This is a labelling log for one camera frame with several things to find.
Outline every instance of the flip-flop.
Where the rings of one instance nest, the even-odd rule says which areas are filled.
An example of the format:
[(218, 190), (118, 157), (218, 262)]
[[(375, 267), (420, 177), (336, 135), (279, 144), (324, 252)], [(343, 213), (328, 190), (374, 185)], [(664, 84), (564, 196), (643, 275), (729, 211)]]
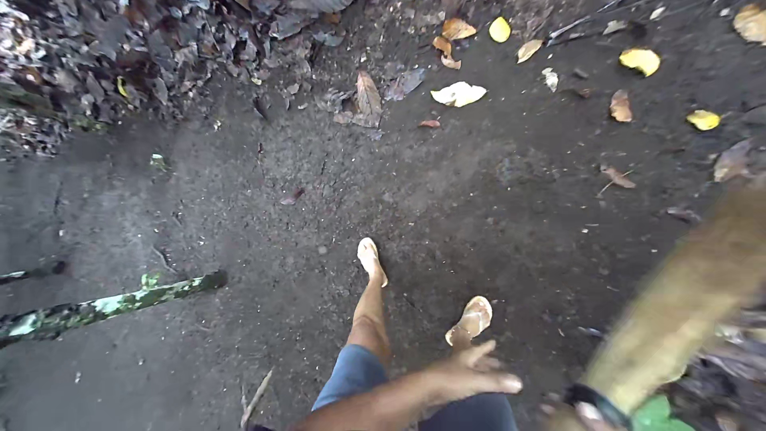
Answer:
[[(487, 310), (487, 314), (489, 314), (489, 318), (484, 318), (484, 313), (477, 310), (471, 310), (472, 308), (476, 307), (482, 307)], [(476, 335), (481, 334), (485, 329), (489, 327), (489, 323), (492, 321), (492, 305), (489, 303), (489, 300), (483, 296), (474, 296), (471, 298), (470, 301), (468, 301), (468, 304), (466, 304), (466, 307), (463, 309), (463, 315), (460, 316), (460, 321), (463, 320), (463, 317), (470, 316), (473, 314), (479, 315), (479, 332), (475, 334), (468, 333), (470, 337), (473, 339)], [(457, 323), (450, 328), (449, 331), (444, 335), (444, 338), (447, 340), (447, 343), (451, 346), (452, 345), (452, 333), (455, 331), (456, 327), (460, 326), (460, 321), (457, 321)]]
[[(372, 248), (372, 251), (375, 252), (375, 259), (378, 260), (378, 264), (380, 264), (380, 258), (378, 256), (378, 247), (375, 245), (375, 242), (372, 241), (372, 238), (363, 238), (359, 245), (356, 248), (356, 257), (361, 261), (362, 260), (362, 253), (365, 250), (365, 247)], [(385, 271), (383, 272), (383, 285), (381, 286), (384, 288), (388, 284), (388, 276), (385, 274)]]

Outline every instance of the dirt path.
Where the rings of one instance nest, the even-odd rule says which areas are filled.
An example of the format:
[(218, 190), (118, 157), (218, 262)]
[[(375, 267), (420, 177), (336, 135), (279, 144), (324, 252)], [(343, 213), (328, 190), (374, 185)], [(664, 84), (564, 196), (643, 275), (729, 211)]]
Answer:
[[(585, 3), (555, 12), (545, 29), (597, 4)], [(483, 337), (496, 338), (523, 376), (513, 406), (522, 429), (536, 429), (541, 394), (577, 378), (597, 343), (578, 327), (607, 328), (688, 230), (664, 210), (704, 212), (722, 189), (708, 183), (709, 155), (753, 134), (736, 119), (766, 103), (766, 51), (731, 30), (731, 17), (719, 16), (726, 6), (670, 15), (641, 41), (587, 38), (516, 65), (520, 39), (498, 45), (486, 35), (500, 6), (477, 3), (482, 28), (457, 50), (459, 71), (436, 70), (431, 27), (417, 37), (406, 22), (385, 27), (386, 61), (429, 70), (405, 100), (384, 105), (375, 141), (314, 104), (296, 108), (328, 84), (352, 87), (359, 47), (377, 37), (365, 5), (355, 4), (342, 21), (364, 23), (346, 42), (353, 50), (327, 48), (316, 62), (334, 78), (298, 94), (287, 112), (273, 103), (268, 122), (254, 115), (251, 94), (222, 76), (211, 84), (208, 117), (178, 127), (126, 120), (107, 135), (74, 139), (54, 160), (2, 165), (0, 272), (52, 255), (69, 267), (3, 286), (0, 313), (131, 290), (142, 273), (163, 269), (154, 248), (182, 275), (224, 268), (231, 276), (215, 294), (0, 351), (8, 429), (233, 429), (241, 385), (252, 394), (271, 367), (258, 420), (283, 428), (329, 377), (364, 287), (354, 259), (367, 235), (391, 279), (393, 373), (444, 355), (444, 331), (468, 298), (484, 294), (495, 317)], [(661, 54), (652, 77), (618, 64), (635, 44)], [(384, 63), (366, 52), (372, 70)], [(555, 94), (542, 82), (545, 67), (561, 78)], [(590, 79), (573, 77), (575, 67)], [(489, 92), (460, 109), (427, 92), (461, 80)], [(593, 95), (566, 91), (575, 86)], [(621, 88), (633, 123), (608, 116)], [(700, 133), (684, 121), (698, 108), (729, 115)], [(417, 127), (435, 118), (442, 128)], [(149, 166), (152, 153), (172, 171)], [(607, 183), (602, 163), (633, 170), (638, 187), (596, 199)], [(306, 193), (281, 205), (296, 188)]]

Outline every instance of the finger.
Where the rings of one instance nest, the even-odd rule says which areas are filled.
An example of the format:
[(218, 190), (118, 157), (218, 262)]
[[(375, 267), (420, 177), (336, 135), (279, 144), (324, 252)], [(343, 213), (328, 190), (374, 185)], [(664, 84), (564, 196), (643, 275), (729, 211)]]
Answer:
[(495, 371), (502, 368), (502, 362), (496, 357), (480, 357), (479, 360), (473, 365), (473, 369), (481, 371), (483, 373), (487, 371)]
[(479, 360), (479, 358), (488, 354), (492, 350), (495, 350), (496, 345), (497, 343), (494, 340), (489, 340), (486, 343), (481, 343), (478, 346), (466, 349), (461, 353), (466, 356), (467, 363), (469, 365), (473, 365)]
[(523, 386), (518, 376), (509, 373), (476, 373), (475, 382), (476, 393), (518, 393)]

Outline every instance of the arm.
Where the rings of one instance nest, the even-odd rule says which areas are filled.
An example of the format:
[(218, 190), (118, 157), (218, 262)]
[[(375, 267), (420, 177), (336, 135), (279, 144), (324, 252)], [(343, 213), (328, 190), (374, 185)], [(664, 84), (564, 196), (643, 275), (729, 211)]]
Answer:
[(309, 414), (296, 431), (403, 429), (428, 407), (477, 393), (517, 393), (518, 377), (496, 371), (499, 362), (486, 355), (494, 341), (471, 347), (425, 370), (400, 377), (370, 392), (350, 396)]

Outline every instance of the shorts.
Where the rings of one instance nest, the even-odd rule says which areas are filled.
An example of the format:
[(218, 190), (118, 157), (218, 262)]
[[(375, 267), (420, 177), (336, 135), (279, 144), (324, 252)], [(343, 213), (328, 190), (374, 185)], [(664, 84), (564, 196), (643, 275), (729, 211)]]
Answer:
[[(316, 398), (312, 411), (364, 393), (388, 382), (383, 364), (370, 350), (357, 344), (345, 346), (338, 355), (332, 376)], [(508, 398), (503, 393), (482, 393), (455, 401), (418, 424), (420, 431), (518, 431)]]

